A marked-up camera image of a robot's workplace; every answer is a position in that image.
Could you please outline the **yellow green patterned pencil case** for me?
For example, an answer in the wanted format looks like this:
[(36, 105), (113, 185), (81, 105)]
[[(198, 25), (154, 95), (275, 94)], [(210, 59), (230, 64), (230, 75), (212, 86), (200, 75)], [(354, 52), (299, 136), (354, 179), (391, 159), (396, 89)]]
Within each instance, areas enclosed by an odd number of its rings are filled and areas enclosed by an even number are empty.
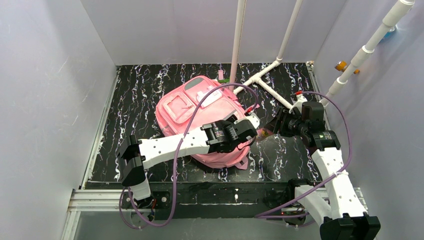
[(257, 139), (259, 141), (262, 141), (263, 139), (266, 139), (267, 137), (269, 137), (270, 135), (272, 135), (273, 133), (270, 132), (269, 130), (267, 130), (266, 128), (261, 128), (257, 130)]

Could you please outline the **pink student backpack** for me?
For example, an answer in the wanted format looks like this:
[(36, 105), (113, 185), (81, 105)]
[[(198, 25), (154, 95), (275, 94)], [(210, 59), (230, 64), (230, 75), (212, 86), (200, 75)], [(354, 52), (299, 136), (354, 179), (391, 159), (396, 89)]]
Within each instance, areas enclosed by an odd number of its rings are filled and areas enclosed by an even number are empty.
[[(162, 133), (168, 137), (186, 134), (220, 120), (234, 123), (246, 117), (254, 108), (251, 106), (247, 110), (243, 109), (228, 86), (200, 75), (163, 96), (156, 105), (155, 115)], [(190, 156), (210, 168), (235, 166), (245, 170), (249, 145), (254, 139), (240, 144), (240, 149), (232, 152), (233, 156), (227, 160), (212, 154)]]

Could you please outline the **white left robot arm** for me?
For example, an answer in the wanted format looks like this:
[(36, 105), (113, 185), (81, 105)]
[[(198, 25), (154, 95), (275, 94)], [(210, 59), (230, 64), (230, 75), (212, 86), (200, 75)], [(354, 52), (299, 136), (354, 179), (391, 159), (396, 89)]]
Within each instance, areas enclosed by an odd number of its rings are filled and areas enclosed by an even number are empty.
[(137, 140), (127, 137), (116, 155), (122, 186), (132, 191), (133, 199), (141, 201), (151, 196), (145, 170), (162, 162), (190, 155), (217, 155), (224, 160), (233, 157), (240, 145), (257, 135), (260, 121), (251, 115), (235, 122), (218, 120), (204, 124), (186, 134), (156, 139)]

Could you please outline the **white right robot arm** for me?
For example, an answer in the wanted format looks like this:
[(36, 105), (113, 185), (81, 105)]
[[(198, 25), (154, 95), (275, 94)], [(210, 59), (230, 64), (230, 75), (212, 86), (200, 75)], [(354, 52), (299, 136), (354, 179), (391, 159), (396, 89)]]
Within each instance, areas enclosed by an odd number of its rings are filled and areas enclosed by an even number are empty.
[(354, 190), (338, 137), (325, 127), (324, 112), (320, 102), (306, 101), (300, 109), (280, 108), (265, 126), (282, 137), (300, 137), (322, 177), (316, 186), (290, 180), (285, 198), (305, 207), (319, 225), (322, 240), (373, 240), (381, 223), (368, 214)]

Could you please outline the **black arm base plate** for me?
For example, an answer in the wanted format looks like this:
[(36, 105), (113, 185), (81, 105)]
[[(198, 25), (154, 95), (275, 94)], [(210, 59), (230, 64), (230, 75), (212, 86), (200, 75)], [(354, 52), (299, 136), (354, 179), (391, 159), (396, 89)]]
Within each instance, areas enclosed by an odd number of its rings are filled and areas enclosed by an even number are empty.
[(182, 182), (174, 219), (253, 218), (285, 202), (286, 182)]

